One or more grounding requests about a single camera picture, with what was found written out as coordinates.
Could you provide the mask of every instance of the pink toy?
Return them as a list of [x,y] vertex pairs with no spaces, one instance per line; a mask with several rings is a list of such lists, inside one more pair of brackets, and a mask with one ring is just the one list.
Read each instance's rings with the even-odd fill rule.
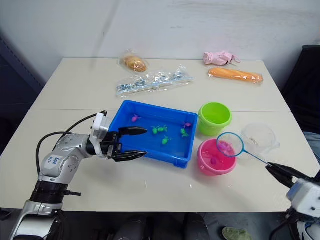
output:
[[183,125],[183,128],[185,129],[186,127],[191,127],[192,124],[190,122],[186,122],[184,125]]
[[140,116],[138,116],[137,114],[135,114],[133,117],[132,117],[132,119],[131,119],[131,121],[133,122],[133,123],[135,123],[138,119],[140,119],[141,117]]
[[228,65],[234,60],[236,63],[240,63],[237,56],[232,55],[230,52],[205,52],[203,56],[204,64],[215,64],[218,66]]
[[230,173],[236,164],[235,156],[225,156],[218,150],[217,140],[214,138],[204,141],[198,148],[198,167],[208,176]]

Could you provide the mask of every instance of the floor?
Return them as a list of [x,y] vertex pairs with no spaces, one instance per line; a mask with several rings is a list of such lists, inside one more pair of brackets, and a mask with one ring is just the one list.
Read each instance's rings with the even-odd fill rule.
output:
[[[13,210],[10,218],[0,221],[0,239],[6,240],[17,220],[20,210]],[[184,212],[65,212],[68,219],[71,240],[106,240],[108,233],[115,232],[133,215],[147,215],[152,217],[154,227],[158,228],[162,237],[159,239],[180,240],[184,222]],[[200,213],[209,231],[211,240],[222,240],[221,228],[224,226],[247,229],[253,240],[268,240],[271,231],[283,220],[284,212],[253,212],[253,213]],[[291,240],[289,228],[283,228],[273,240]]]

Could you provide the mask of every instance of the packaged bread roll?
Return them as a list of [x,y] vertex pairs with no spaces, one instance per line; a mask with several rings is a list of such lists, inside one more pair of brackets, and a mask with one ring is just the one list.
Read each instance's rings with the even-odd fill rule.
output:
[[144,72],[147,70],[145,62],[138,56],[129,55],[123,58],[124,64],[134,72]]
[[247,71],[239,71],[235,69],[226,69],[222,67],[214,67],[211,68],[208,72],[210,77],[217,77],[223,79],[235,79],[241,80],[245,82],[250,82],[254,84],[261,84],[263,82],[263,77],[261,74],[247,72]]

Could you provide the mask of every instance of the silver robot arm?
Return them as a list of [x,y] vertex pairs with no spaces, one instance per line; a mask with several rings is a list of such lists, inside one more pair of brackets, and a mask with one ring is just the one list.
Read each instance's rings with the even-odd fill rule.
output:
[[144,156],[144,151],[121,152],[123,135],[147,132],[141,127],[123,127],[118,132],[108,131],[106,114],[97,113],[91,135],[67,134],[56,144],[41,164],[38,181],[29,200],[24,204],[10,240],[57,239],[61,225],[61,210],[66,195],[80,196],[67,190],[83,159],[97,155],[116,162],[130,161]]

